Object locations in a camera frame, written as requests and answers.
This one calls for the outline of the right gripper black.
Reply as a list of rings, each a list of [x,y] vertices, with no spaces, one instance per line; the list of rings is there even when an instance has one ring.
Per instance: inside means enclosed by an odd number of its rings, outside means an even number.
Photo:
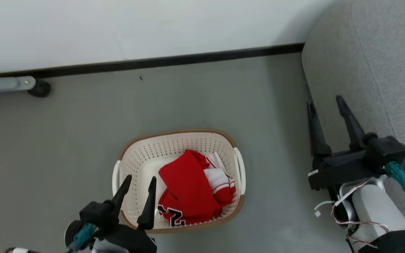
[[[389,162],[397,162],[405,171],[403,143],[394,136],[379,138],[373,132],[365,134],[342,96],[336,96],[336,104],[347,127],[350,150],[332,153],[331,147],[325,142],[315,105],[312,101],[307,102],[310,152],[313,157],[313,171],[308,176],[311,189],[328,189],[344,183],[378,178],[386,174],[384,168]]]

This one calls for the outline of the grey fabric sofa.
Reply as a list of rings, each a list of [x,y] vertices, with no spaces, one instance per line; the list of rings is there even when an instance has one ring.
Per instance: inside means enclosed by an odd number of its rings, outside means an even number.
[[[325,142],[349,150],[339,114],[342,96],[365,133],[394,136],[405,145],[405,0],[343,0],[317,22],[302,52]],[[384,187],[405,217],[405,193],[393,179]]]

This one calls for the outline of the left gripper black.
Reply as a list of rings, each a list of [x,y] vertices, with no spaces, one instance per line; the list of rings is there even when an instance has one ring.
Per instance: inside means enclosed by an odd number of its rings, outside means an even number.
[[[146,230],[155,222],[156,177],[148,186],[148,197],[137,219],[137,228],[122,225],[118,216],[132,175],[127,175],[111,201],[90,202],[80,211],[80,220],[66,230],[66,253],[91,248],[92,253],[156,253],[157,246]]]

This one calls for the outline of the black skirting strip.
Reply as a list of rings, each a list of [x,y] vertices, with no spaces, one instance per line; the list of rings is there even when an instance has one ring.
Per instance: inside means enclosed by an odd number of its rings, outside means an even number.
[[[227,60],[246,59],[253,57],[276,56],[288,53],[300,53],[305,43],[274,45],[267,47],[245,48],[242,50],[228,50],[211,53],[196,53],[184,56],[170,56],[154,59],[137,59],[97,64],[70,65],[65,67],[53,67],[35,70],[24,70],[0,73],[0,78],[32,76],[36,79],[104,73],[114,71],[128,71],[157,67],[170,67],[188,64],[202,64],[208,62],[220,62]]]

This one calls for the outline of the grey metal tube leg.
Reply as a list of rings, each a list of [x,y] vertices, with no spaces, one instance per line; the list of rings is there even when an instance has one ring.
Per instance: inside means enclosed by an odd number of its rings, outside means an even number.
[[[36,80],[31,76],[0,78],[0,93],[27,91],[34,88]]]

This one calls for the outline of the white red striped garment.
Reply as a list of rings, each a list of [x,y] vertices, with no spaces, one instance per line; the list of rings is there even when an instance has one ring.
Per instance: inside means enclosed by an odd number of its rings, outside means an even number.
[[[209,168],[204,169],[212,189],[212,196],[222,207],[230,205],[233,202],[235,189],[235,180],[227,173],[225,165],[217,152],[206,156]]]

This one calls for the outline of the white perforated laundry basket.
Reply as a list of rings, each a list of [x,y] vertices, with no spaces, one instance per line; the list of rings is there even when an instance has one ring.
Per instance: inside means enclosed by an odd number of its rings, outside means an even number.
[[[152,177],[156,177],[156,197],[160,197],[166,186],[159,176],[159,169],[177,159],[187,149],[202,154],[217,152],[220,155],[227,173],[235,180],[233,203],[224,207],[218,218],[186,226],[172,227],[156,212],[154,227],[147,233],[183,233],[208,229],[227,223],[240,213],[245,201],[246,172],[243,157],[234,139],[217,129],[180,129],[140,136],[122,149],[111,176],[113,194],[119,190],[126,176],[132,176],[119,214],[122,224],[137,228],[137,219],[146,203]]]

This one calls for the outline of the red basketball jersey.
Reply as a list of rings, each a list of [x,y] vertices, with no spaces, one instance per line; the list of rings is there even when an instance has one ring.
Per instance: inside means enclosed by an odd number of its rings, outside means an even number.
[[[198,151],[185,150],[178,159],[159,170],[166,189],[157,210],[169,226],[194,225],[221,217],[225,207],[212,196],[204,173],[204,169],[209,168],[206,156]]]

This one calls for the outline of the black round foot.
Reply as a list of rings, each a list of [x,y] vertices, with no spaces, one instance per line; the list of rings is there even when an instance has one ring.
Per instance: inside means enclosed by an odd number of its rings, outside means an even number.
[[[27,90],[27,92],[34,97],[37,98],[45,98],[47,97],[52,91],[52,86],[50,83],[44,80],[36,80],[35,85]]]

